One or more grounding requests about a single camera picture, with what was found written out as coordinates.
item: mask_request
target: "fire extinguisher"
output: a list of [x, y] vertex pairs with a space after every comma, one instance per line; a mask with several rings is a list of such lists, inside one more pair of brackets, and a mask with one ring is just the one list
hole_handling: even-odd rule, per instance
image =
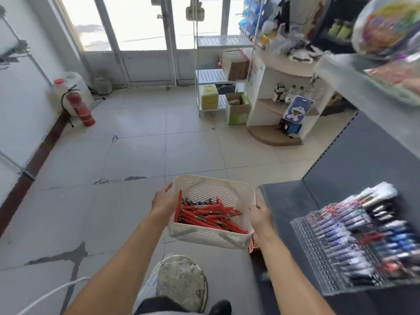
[[66, 95], [66, 98], [74, 111], [76, 112], [77, 116], [82, 121], [83, 125], [86, 127], [93, 126], [96, 121], [92, 117], [89, 108], [86, 106], [85, 103], [81, 100], [81, 96], [79, 93], [75, 91], [71, 91]]

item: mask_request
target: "pen display rack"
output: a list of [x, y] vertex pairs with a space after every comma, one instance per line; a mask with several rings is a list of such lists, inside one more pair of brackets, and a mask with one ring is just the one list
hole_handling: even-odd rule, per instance
[[378, 186], [290, 222], [322, 295], [420, 284], [419, 238]]

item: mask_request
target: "shoe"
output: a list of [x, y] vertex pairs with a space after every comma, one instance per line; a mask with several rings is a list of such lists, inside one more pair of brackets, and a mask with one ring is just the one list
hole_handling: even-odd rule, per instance
[[226, 299], [218, 301], [216, 304], [214, 304], [209, 312], [209, 315], [231, 315], [231, 314], [232, 314], [232, 306], [231, 306], [231, 303]]

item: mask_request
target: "gray display shelf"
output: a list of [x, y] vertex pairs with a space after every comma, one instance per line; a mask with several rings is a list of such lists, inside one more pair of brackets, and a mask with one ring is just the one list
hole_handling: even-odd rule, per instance
[[[382, 181], [399, 192], [395, 201], [402, 218], [420, 231], [420, 160], [385, 132], [363, 112], [354, 118], [325, 150], [302, 180], [262, 186], [279, 236], [309, 281], [320, 291], [312, 270], [290, 222], [341, 201]], [[251, 254], [262, 303], [267, 315], [279, 314], [270, 282], [261, 281], [265, 265], [260, 253]], [[417, 314], [420, 288], [400, 286], [390, 289], [327, 296], [337, 314]]]

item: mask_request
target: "tiled floor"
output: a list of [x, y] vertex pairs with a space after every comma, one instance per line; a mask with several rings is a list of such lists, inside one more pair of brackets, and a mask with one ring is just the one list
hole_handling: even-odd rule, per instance
[[[244, 181], [254, 188], [300, 179], [353, 114], [321, 117], [302, 146], [271, 147], [244, 125], [227, 126], [224, 113], [198, 118], [194, 97], [193, 87], [122, 90], [93, 110], [93, 127], [77, 120], [75, 128], [66, 127], [0, 239], [2, 314], [15, 314], [70, 281], [74, 264], [55, 256], [82, 242], [87, 257], [80, 258], [77, 277], [94, 275], [150, 211], [155, 191], [177, 175]], [[125, 181], [129, 177], [137, 179]], [[207, 310], [226, 298], [234, 314], [263, 314], [247, 252], [179, 242], [165, 232], [149, 271], [171, 253], [202, 266], [209, 281]], [[52, 262], [24, 266], [42, 257]], [[55, 295], [33, 314], [59, 314], [64, 296]]]

